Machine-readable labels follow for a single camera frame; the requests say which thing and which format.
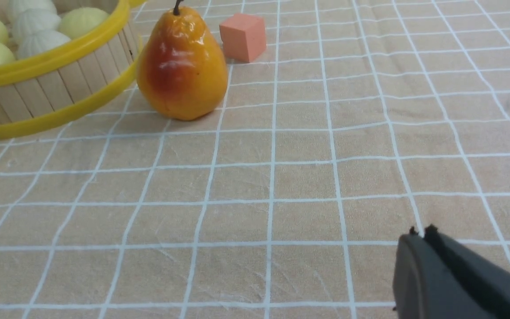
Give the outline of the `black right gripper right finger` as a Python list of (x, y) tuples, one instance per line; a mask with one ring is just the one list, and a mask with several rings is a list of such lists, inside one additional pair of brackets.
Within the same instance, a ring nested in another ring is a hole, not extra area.
[(433, 224), (425, 228), (423, 240), (441, 259), (470, 299), (491, 319), (510, 319), (510, 273), (486, 259), (462, 255), (449, 246)]

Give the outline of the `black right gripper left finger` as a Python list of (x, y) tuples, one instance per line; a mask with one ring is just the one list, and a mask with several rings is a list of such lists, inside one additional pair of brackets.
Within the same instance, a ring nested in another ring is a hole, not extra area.
[(399, 237), (392, 291), (399, 319), (494, 319), (463, 290), (414, 227)]

